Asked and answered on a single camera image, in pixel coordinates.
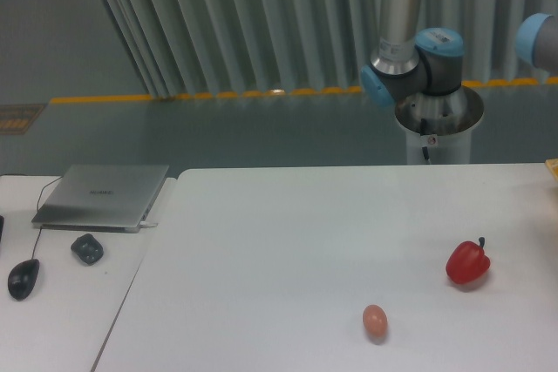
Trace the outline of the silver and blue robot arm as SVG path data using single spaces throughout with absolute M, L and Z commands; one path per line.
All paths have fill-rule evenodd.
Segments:
M 464 80 L 557 72 L 557 9 L 541 0 L 381 0 L 378 42 L 360 71 L 379 105 Z

